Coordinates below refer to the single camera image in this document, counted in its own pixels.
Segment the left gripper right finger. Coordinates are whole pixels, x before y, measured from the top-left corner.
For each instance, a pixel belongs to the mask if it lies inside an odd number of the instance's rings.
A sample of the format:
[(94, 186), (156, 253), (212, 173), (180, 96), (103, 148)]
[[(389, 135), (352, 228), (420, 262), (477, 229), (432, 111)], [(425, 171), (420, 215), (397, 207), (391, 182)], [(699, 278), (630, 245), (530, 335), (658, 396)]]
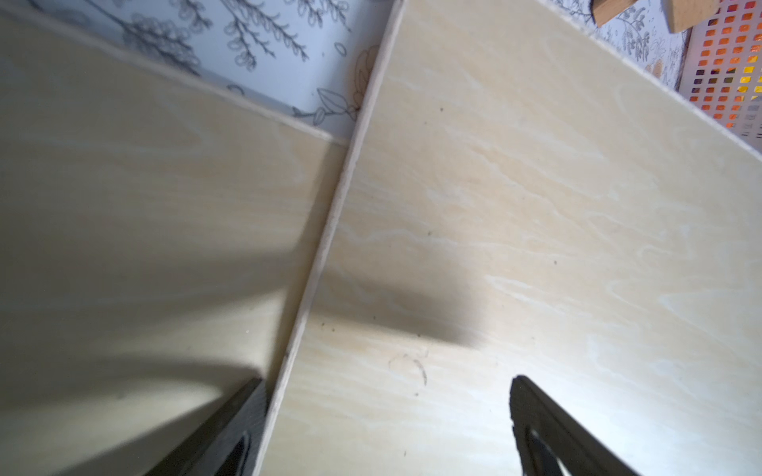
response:
[(513, 378), (509, 408), (524, 475), (635, 473), (530, 378)]

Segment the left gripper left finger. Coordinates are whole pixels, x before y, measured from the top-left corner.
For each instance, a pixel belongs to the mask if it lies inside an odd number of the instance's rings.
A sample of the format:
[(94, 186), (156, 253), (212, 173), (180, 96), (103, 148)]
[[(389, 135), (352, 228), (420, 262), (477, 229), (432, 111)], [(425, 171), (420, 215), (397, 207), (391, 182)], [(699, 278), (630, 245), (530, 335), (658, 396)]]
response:
[(266, 413), (266, 383), (254, 378), (147, 474), (251, 475)]

